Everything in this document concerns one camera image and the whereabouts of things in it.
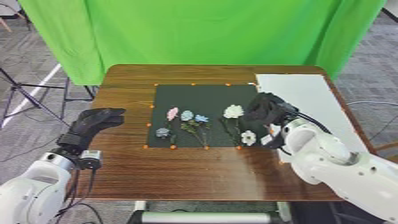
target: white flower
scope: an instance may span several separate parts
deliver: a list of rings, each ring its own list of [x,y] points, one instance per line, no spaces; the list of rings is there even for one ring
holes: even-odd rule
[[[242,142],[249,146],[256,143],[256,134],[249,130],[242,133]]]
[[[226,118],[238,118],[244,116],[244,109],[240,105],[231,105],[224,111]]]

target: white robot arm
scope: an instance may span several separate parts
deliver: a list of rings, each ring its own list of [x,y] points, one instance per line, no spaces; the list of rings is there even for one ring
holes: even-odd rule
[[[0,187],[0,223],[45,224],[64,204],[71,160],[46,153],[27,172]]]
[[[398,223],[398,164],[368,152],[350,153],[340,139],[302,118],[285,130],[292,168],[302,180],[324,182],[370,214]]]
[[[102,152],[87,150],[98,132],[123,124],[125,109],[82,112],[55,148],[27,172],[0,186],[0,224],[46,224],[59,214],[73,169],[102,167]]]
[[[286,145],[292,168],[309,184],[325,183],[338,196],[380,219],[398,223],[398,164],[354,153],[320,122],[272,93],[260,93],[247,109],[247,119],[281,132],[265,147]]]

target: floor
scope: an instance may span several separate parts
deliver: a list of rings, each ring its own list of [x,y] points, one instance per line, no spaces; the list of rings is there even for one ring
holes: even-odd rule
[[[0,27],[0,67],[20,82],[39,83],[46,77],[57,60],[46,48],[41,36],[36,31],[27,30],[22,20],[7,20],[14,30],[7,33]],[[350,58],[345,70],[336,80],[336,86],[347,102],[372,100],[396,102],[398,99],[398,24],[380,14],[364,40],[359,44],[356,54]],[[66,74],[61,70],[48,84],[62,86]],[[0,80],[0,113],[7,97],[7,82]],[[71,97],[86,97],[82,87],[73,86]],[[52,90],[45,97],[45,104],[59,113],[62,91]],[[66,121],[71,122],[84,109],[91,107],[87,102],[68,103]],[[388,105],[356,104],[352,111],[372,138],[398,116],[398,108]],[[25,171],[34,160],[55,147],[55,138],[66,131],[66,126],[38,110],[30,109],[11,120],[0,131],[0,184]],[[391,122],[386,130],[372,139],[375,145],[398,140],[398,119]],[[389,156],[396,150],[389,150],[382,156]],[[133,202],[132,201],[91,201],[105,223],[126,223]],[[210,202],[157,202],[149,203],[151,211],[242,211],[260,212],[276,210],[274,203],[210,203]],[[68,213],[61,223],[84,223],[96,221],[93,212],[86,207],[77,207]]]

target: green backdrop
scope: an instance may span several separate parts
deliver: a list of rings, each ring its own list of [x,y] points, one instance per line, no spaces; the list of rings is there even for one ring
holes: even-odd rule
[[[75,84],[114,64],[318,65],[332,78],[384,0],[20,0]]]

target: white sheet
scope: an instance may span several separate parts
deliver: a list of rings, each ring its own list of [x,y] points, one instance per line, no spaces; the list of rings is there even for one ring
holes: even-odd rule
[[[258,74],[261,92],[272,92],[327,126],[350,151],[368,151],[322,75]],[[283,162],[290,157],[279,152]]]

